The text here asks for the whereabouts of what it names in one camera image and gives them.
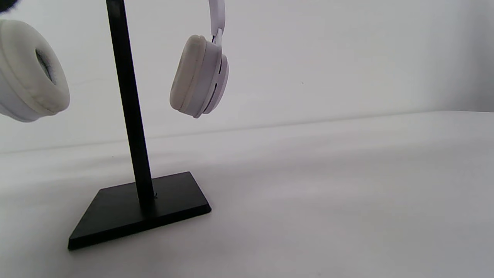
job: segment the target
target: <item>black square base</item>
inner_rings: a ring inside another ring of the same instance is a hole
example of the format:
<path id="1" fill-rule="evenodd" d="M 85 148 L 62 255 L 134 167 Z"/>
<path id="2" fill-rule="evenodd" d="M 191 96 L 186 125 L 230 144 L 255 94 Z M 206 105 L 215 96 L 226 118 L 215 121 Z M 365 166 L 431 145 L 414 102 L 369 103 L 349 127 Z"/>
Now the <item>black square base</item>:
<path id="1" fill-rule="evenodd" d="M 211 207 L 190 172 L 155 178 L 154 206 L 142 208 L 135 183 L 104 188 L 69 238 L 70 250 L 209 213 Z"/>

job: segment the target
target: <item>black headphone stand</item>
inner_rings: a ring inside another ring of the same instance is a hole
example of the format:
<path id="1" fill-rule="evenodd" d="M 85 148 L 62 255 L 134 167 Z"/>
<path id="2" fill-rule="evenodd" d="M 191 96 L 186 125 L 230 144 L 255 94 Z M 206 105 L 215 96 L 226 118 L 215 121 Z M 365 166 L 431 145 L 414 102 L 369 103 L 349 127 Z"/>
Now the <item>black headphone stand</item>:
<path id="1" fill-rule="evenodd" d="M 151 178 L 124 0 L 106 5 L 135 182 L 98 191 L 69 238 L 70 250 L 211 211 L 190 172 Z"/>

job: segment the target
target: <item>white backdrop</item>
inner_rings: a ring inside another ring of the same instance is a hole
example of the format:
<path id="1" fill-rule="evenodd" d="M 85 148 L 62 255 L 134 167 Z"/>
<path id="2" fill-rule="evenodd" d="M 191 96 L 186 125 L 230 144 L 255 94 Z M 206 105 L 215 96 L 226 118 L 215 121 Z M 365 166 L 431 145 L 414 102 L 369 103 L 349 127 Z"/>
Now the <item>white backdrop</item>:
<path id="1" fill-rule="evenodd" d="M 194 120 L 168 93 L 187 38 L 209 35 L 207 1 L 145 2 L 126 6 L 148 137 L 479 105 L 476 2 L 226 0 L 227 92 Z M 0 117 L 0 152 L 125 139 L 105 1 L 22 0 L 2 18 L 47 38 L 72 102 L 32 124 Z"/>

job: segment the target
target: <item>white headphones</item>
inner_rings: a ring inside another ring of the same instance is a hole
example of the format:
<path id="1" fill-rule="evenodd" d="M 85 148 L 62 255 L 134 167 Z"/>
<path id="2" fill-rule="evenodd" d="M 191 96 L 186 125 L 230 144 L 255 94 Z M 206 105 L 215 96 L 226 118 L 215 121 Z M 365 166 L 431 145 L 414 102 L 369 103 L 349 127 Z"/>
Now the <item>white headphones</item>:
<path id="1" fill-rule="evenodd" d="M 228 80 L 221 52 L 225 1 L 209 0 L 209 11 L 212 42 L 188 39 L 170 92 L 171 106 L 194 118 L 216 108 Z M 43 36 L 22 21 L 0 20 L 0 113 L 32 122 L 67 109 L 69 102 L 62 66 Z"/>
<path id="2" fill-rule="evenodd" d="M 62 66 L 43 36 L 22 21 L 0 20 L 0 113 L 32 122 L 69 102 Z"/>
<path id="3" fill-rule="evenodd" d="M 221 100 L 228 80 L 228 60 L 221 52 L 225 1 L 209 0 L 212 42 L 192 35 L 185 44 L 170 92 L 174 109 L 199 118 Z"/>

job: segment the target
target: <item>white surface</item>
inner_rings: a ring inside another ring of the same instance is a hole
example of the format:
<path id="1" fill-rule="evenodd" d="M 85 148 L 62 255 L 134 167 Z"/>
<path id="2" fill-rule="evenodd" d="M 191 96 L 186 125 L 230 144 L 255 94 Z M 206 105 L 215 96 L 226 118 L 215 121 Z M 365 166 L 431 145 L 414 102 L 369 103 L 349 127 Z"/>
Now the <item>white surface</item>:
<path id="1" fill-rule="evenodd" d="M 227 91 L 196 121 L 174 111 L 168 94 L 187 38 L 210 33 L 207 0 L 127 0 L 146 133 L 475 109 L 483 40 L 473 35 L 481 18 L 474 3 L 227 0 Z M 22 0 L 2 18 L 24 20 L 46 37 L 72 102 L 34 124 L 0 117 L 0 151 L 125 139 L 105 1 Z"/>
<path id="2" fill-rule="evenodd" d="M 125 143 L 0 156 L 2 278 L 483 278 L 494 273 L 494 114 L 437 112 L 149 140 L 213 211 L 76 252 Z"/>

